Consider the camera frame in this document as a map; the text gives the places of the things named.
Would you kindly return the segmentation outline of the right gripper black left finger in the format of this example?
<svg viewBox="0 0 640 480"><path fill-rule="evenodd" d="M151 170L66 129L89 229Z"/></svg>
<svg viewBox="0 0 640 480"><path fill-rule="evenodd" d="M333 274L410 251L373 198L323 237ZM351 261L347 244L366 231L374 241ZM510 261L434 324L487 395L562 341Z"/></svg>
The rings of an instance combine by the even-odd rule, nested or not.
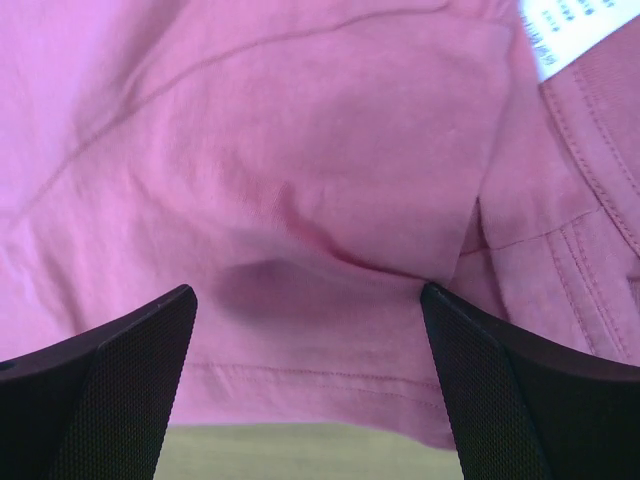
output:
<svg viewBox="0 0 640 480"><path fill-rule="evenodd" d="M3 480L154 477L197 298L181 285L1 364Z"/></svg>

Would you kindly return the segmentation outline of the salmon pink t-shirt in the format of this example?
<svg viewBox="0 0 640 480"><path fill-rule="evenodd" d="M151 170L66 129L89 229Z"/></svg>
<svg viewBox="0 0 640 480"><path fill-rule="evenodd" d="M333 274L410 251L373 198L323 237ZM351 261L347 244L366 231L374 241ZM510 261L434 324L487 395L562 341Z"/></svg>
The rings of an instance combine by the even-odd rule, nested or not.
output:
<svg viewBox="0 0 640 480"><path fill-rule="evenodd" d="M639 24L514 1L5 1L1 355L179 284L179 424L453 445L419 293L639 360Z"/></svg>

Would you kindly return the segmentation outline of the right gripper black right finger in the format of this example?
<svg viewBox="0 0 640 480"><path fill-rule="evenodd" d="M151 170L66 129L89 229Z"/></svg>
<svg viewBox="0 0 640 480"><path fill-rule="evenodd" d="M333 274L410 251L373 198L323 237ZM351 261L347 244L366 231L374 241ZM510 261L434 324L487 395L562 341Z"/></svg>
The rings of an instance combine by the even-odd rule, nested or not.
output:
<svg viewBox="0 0 640 480"><path fill-rule="evenodd" d="M638 367L554 343L435 283L420 301L464 478L638 478Z"/></svg>

